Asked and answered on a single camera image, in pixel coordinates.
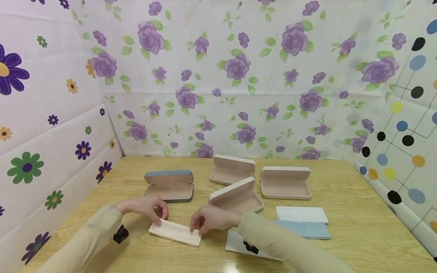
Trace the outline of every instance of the orange dot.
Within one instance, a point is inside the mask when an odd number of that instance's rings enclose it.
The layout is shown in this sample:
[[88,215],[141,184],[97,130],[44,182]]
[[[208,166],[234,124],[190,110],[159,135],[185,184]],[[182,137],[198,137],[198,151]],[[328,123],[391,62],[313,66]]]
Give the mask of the orange dot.
[[378,179],[378,172],[375,169],[370,169],[369,170],[369,178],[372,180],[377,180]]
[[425,166],[425,158],[423,156],[413,156],[411,159],[413,165],[417,168]]

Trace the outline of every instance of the yellow dot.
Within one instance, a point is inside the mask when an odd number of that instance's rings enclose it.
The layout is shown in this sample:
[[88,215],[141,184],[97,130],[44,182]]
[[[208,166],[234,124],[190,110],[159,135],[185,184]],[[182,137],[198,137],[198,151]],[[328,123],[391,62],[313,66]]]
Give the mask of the yellow dot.
[[390,181],[395,180],[396,172],[392,168],[385,168],[384,169],[384,176]]
[[397,114],[400,111],[402,111],[402,108],[404,107],[404,105],[402,104],[402,102],[400,101],[395,101],[394,103],[392,103],[392,113],[393,114]]
[[411,159],[413,165],[417,168],[425,166],[425,158],[423,156],[413,156]]

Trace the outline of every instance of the wall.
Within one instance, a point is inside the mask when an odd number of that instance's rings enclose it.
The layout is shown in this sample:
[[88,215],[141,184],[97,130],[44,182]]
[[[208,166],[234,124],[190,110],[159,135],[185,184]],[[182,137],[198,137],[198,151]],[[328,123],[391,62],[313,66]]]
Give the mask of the wall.
[[20,272],[122,156],[67,1],[43,3],[0,3],[5,273]]

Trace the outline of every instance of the black object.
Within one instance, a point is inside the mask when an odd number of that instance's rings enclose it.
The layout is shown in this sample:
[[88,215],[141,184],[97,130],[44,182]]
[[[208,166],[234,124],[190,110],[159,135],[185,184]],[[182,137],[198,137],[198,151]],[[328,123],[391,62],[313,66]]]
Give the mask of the black object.
[[247,251],[253,252],[258,255],[259,249],[257,249],[255,246],[249,245],[249,243],[246,241],[243,241],[243,244],[246,246]]
[[128,230],[125,229],[125,226],[121,225],[117,230],[117,233],[114,234],[114,241],[116,241],[118,244],[121,244],[121,242],[124,241],[128,236]]

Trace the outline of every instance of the wooden table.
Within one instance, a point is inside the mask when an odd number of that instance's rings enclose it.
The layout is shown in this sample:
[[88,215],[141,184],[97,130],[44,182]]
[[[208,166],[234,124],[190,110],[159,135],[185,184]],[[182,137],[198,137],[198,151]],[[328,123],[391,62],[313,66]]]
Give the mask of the wooden table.
[[[263,166],[307,166],[311,200],[263,199],[259,214],[275,219],[275,206],[323,207],[332,239],[314,241],[352,267],[356,273],[435,273],[437,266],[420,243],[389,210],[349,162],[342,160],[255,159],[255,191],[260,194]],[[147,171],[190,169],[194,198],[169,204],[169,220],[189,225],[191,215],[208,202],[208,195],[223,185],[209,182],[212,159],[124,157],[87,196],[22,273],[35,272],[104,205],[143,196]],[[278,261],[225,251],[226,231],[205,235],[198,248],[171,242],[148,233],[150,221],[128,214],[123,224],[129,237],[120,245],[111,242],[94,259],[86,273],[193,273],[193,272],[295,272]]]

